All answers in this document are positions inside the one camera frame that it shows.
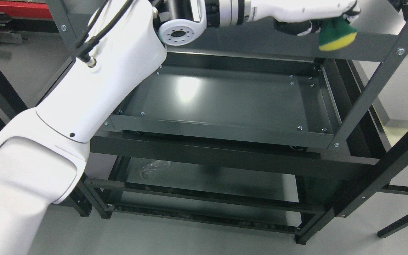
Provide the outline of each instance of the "black dot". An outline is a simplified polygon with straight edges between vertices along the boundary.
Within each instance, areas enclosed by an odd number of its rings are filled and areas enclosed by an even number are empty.
[[[173,37],[182,37],[184,35],[186,35],[185,32],[183,31],[175,31],[174,33],[171,34]]]

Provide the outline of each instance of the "grey floor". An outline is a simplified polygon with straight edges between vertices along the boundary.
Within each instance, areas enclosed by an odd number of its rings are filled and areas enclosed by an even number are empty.
[[[92,165],[86,172],[96,177],[105,177],[111,167],[102,161]],[[408,168],[392,184],[408,185]],[[408,255],[408,228],[386,239],[375,235],[407,213],[408,196],[377,193],[348,218],[335,218],[307,245],[297,245],[288,234],[121,213],[110,220],[95,211],[82,218],[52,205],[29,255]]]

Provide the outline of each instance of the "robotic hand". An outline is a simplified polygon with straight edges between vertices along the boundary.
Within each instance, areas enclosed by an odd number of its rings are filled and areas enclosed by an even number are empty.
[[[0,132],[0,255],[26,254],[50,203],[73,190],[89,140],[166,58],[208,26],[266,16],[299,22],[341,16],[355,0],[105,0],[76,45],[77,61],[36,108]]]

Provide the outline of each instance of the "green sponge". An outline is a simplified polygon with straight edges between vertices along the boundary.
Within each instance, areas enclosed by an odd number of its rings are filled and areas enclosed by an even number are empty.
[[[357,36],[358,29],[350,26],[344,16],[322,21],[319,34],[319,50],[332,51],[350,45]]]

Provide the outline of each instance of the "metal upright post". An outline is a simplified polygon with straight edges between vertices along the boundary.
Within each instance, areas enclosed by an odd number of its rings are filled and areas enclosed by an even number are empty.
[[[374,75],[369,80],[368,84],[366,84],[365,90],[358,97],[358,100],[344,119],[340,129],[335,134],[333,141],[329,144],[329,148],[335,147],[335,144],[340,144],[349,137],[407,54],[408,22],[401,30],[398,41],[392,47],[390,54],[379,64]]]
[[[345,194],[335,206],[335,214],[347,217],[368,198],[380,191],[393,177],[408,166],[408,132],[387,152],[354,187]]]
[[[380,238],[385,238],[391,234],[395,234],[401,229],[408,226],[408,214],[401,219],[393,222],[391,225],[385,227],[381,231],[377,232],[377,236]]]

